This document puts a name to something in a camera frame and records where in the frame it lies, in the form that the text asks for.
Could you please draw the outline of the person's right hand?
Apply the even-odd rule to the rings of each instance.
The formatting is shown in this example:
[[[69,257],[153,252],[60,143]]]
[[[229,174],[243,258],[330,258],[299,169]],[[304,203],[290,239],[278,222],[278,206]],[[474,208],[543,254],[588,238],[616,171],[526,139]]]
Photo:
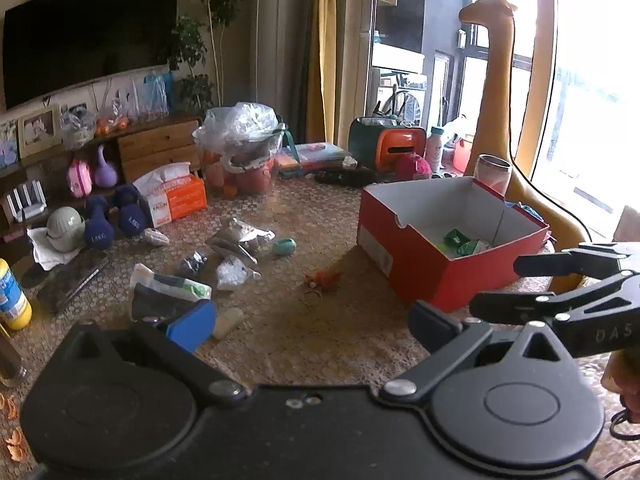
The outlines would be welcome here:
[[[606,364],[601,385],[620,395],[620,403],[629,411],[633,424],[639,422],[639,365],[629,359],[626,351],[615,351]]]

